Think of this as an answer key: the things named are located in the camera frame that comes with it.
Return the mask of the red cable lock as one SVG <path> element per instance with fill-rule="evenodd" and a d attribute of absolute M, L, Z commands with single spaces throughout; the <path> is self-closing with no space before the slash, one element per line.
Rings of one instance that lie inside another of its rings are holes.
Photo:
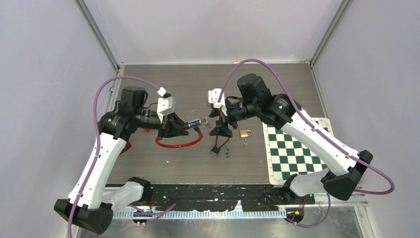
<path fill-rule="evenodd" d="M 193 145 L 198 144 L 203 139 L 203 132 L 201 130 L 201 126 L 207 126 L 209 124 L 209 119 L 207 117 L 203 117 L 200 119 L 194 119 L 190 121 L 184 121 L 185 125 L 183 126 L 188 132 L 190 130 L 195 131 L 197 133 L 197 138 L 192 141 L 183 141 L 182 143 L 166 143 L 162 140 L 158 140 L 158 137 L 155 138 L 156 145 L 163 147 L 163 148 L 170 148 L 170 149 L 178 149 L 178 148 L 185 148 L 190 147 Z"/>

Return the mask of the black cable padlock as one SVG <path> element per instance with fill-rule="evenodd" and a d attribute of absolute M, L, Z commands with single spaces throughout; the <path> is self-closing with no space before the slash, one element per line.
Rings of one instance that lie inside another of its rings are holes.
<path fill-rule="evenodd" d="M 218 145 L 219 136 L 216 136 L 216 138 L 215 138 L 215 144 L 214 144 L 214 146 L 212 147 L 212 149 L 211 149 L 211 151 L 210 151 L 210 152 L 211 152 L 213 155 L 217 156 L 217 155 L 220 153 L 221 148 L 222 148 L 223 146 L 225 146 L 225 145 L 229 142 L 229 140 L 230 140 L 230 137 L 228 137 L 224 143 L 222 143 L 222 144 Z"/>

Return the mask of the small brass padlock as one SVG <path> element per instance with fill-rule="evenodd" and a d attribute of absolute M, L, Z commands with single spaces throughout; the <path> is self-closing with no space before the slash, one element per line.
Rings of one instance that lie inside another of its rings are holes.
<path fill-rule="evenodd" d="M 241 138 L 246 138 L 252 135 L 252 132 L 250 130 L 240 130 L 239 135 Z"/>

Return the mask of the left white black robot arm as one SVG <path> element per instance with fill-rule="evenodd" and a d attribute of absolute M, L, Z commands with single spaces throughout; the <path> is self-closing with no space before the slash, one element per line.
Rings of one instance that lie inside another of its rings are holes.
<path fill-rule="evenodd" d="M 104 188 L 118 156 L 138 128 L 157 130 L 159 139 L 189 134 L 175 113 L 174 98 L 163 88 L 158 93 L 157 110 L 151 111 L 145 107 L 148 93 L 143 87 L 126 87 L 115 109 L 97 122 L 99 133 L 81 177 L 69 196 L 54 205 L 69 225 L 101 235 L 115 213 L 134 202 L 147 205 L 151 201 L 151 183 L 142 178 L 132 177 L 107 195 Z"/>

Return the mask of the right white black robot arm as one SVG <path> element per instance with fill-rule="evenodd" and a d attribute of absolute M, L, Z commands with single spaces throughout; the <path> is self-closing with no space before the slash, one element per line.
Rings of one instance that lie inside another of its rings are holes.
<path fill-rule="evenodd" d="M 232 137 L 232 129 L 237 128 L 239 121 L 257 117 L 296 138 L 327 165 L 320 172 L 288 178 L 281 188 L 285 201 L 293 204 L 303 196 L 324 192 L 347 201 L 373 155 L 341 143 L 315 123 L 296 101 L 291 101 L 286 94 L 273 95 L 262 77 L 247 74 L 237 80 L 237 86 L 241 97 L 236 103 L 230 102 L 220 88 L 208 91 L 208 103 L 212 108 L 209 117 L 218 118 L 209 134 Z"/>

